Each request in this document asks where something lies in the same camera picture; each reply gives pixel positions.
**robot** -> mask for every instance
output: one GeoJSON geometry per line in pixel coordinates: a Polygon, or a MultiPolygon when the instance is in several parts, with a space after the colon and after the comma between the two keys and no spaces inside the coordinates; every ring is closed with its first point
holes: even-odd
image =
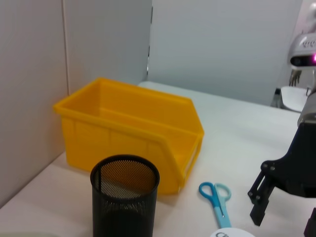
{"type": "MultiPolygon", "coordinates": [[[[290,84],[299,82],[304,69],[316,70],[316,3],[307,17],[309,30],[293,41],[288,63],[293,71],[290,84]]],[[[255,225],[260,226],[274,188],[289,194],[316,198],[316,74],[305,106],[297,122],[298,129],[284,157],[267,160],[261,165],[261,172],[248,196],[253,203],[250,213],[255,225]]],[[[316,237],[316,208],[314,208],[304,232],[305,237],[316,237]]]]}

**white table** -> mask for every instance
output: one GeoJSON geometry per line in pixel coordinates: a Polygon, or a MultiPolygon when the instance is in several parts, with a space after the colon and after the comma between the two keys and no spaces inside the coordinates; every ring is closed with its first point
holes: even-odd
{"type": "MultiPolygon", "coordinates": [[[[140,85],[191,97],[205,130],[185,188],[179,195],[158,197],[154,237],[209,237],[217,229],[210,203],[198,193],[204,181],[231,188],[227,210],[234,227],[256,237],[303,236],[314,199],[275,189],[262,225],[256,227],[247,196],[261,163],[281,158],[288,150],[299,114],[153,82],[140,85]]],[[[0,209],[0,232],[92,236],[91,193],[89,174],[69,167],[62,154],[0,209]]]]}

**black mesh pen holder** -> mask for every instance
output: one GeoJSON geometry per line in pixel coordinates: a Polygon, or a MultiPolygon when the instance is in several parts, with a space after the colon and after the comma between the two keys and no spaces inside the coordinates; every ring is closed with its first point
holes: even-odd
{"type": "Polygon", "coordinates": [[[148,160],[117,155],[91,172],[93,237],[152,237],[159,172],[148,160]]]}

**yellow plastic bin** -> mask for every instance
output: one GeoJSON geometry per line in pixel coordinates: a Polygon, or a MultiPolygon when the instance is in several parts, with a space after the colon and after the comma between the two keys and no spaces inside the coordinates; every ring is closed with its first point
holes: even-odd
{"type": "Polygon", "coordinates": [[[159,194],[184,186],[204,135],[190,99],[109,79],[97,79],[54,109],[69,165],[91,171],[104,158],[137,155],[158,168],[159,194]]]}

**scissors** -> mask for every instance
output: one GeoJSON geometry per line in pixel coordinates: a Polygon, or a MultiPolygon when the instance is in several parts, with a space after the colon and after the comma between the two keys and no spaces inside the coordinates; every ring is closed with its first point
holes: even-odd
{"type": "Polygon", "coordinates": [[[231,222],[228,217],[228,213],[226,210],[226,202],[231,198],[232,192],[231,190],[223,184],[212,184],[209,182],[201,183],[198,188],[199,193],[210,200],[212,206],[214,208],[214,212],[218,221],[220,228],[229,228],[232,227],[231,222]],[[212,194],[205,193],[202,188],[204,186],[209,186],[211,188],[212,194]],[[219,189],[225,190],[227,192],[227,196],[221,196],[219,194],[219,189]]]}

